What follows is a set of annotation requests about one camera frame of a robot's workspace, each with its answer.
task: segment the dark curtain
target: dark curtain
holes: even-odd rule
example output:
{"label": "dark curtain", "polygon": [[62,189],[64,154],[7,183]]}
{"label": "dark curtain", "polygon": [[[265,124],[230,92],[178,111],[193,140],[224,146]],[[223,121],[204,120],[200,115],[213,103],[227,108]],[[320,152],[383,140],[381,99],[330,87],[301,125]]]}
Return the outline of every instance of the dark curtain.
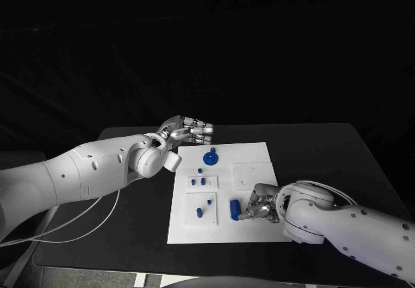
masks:
{"label": "dark curtain", "polygon": [[413,197],[415,22],[400,2],[1,11],[3,150],[50,158],[105,127],[174,115],[213,124],[347,122],[402,198]]}

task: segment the floor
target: floor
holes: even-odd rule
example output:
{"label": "floor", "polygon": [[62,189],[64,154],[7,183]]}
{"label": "floor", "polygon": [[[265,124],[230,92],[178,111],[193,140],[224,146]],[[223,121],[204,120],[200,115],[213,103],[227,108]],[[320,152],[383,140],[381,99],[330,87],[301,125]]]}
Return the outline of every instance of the floor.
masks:
{"label": "floor", "polygon": [[[4,282],[10,269],[11,265],[0,271],[0,283]],[[20,278],[14,284],[14,288],[160,288],[164,285],[183,280],[186,280],[186,278],[173,275],[137,274],[40,267],[33,265],[30,260],[23,269]],[[292,287],[335,288],[334,286],[315,286],[304,284],[292,284]]]}

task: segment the small blue piece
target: small blue piece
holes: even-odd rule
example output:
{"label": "small blue piece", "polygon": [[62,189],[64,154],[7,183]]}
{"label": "small blue piece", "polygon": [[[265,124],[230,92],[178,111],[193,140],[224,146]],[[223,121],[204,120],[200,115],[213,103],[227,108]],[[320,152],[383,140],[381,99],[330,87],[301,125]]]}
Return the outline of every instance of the small blue piece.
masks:
{"label": "small blue piece", "polygon": [[217,154],[214,152],[216,152],[216,150],[211,147],[210,152],[207,152],[203,156],[203,162],[206,165],[214,165],[217,163],[219,157],[217,157]]}
{"label": "small blue piece", "polygon": [[239,200],[230,201],[230,218],[237,221],[237,216],[240,214],[240,203]]}
{"label": "small blue piece", "polygon": [[196,212],[197,212],[197,217],[201,218],[201,216],[203,216],[201,209],[197,208],[197,209],[196,209]]}

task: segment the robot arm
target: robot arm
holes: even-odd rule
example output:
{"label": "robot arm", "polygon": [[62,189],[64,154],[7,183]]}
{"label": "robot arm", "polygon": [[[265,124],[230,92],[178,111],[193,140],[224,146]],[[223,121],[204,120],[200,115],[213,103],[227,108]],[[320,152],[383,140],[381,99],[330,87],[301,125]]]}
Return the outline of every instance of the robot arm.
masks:
{"label": "robot arm", "polygon": [[39,212],[102,197],[164,167],[175,172],[181,158],[170,151],[181,141],[210,144],[213,126],[175,116],[155,133],[79,145],[53,159],[0,171],[0,241]]}
{"label": "robot arm", "polygon": [[309,183],[256,184],[239,219],[284,220],[284,235],[335,249],[387,275],[415,282],[415,224],[363,206],[334,206],[330,192]]}

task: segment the robotic hand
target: robotic hand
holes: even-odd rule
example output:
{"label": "robotic hand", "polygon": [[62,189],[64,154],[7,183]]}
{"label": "robotic hand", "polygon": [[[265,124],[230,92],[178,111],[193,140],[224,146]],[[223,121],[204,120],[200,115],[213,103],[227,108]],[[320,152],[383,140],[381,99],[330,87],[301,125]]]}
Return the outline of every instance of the robotic hand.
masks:
{"label": "robotic hand", "polygon": [[[350,205],[334,205],[331,193]],[[284,235],[296,243],[324,238],[351,259],[415,283],[415,224],[363,206],[338,190],[311,181],[284,187],[256,184],[239,220],[284,220]]]}
{"label": "robotic hand", "polygon": [[39,212],[102,197],[164,167],[175,172],[181,158],[170,151],[181,141],[210,144],[213,126],[171,117],[155,133],[79,145],[53,159],[0,171],[0,242]]}

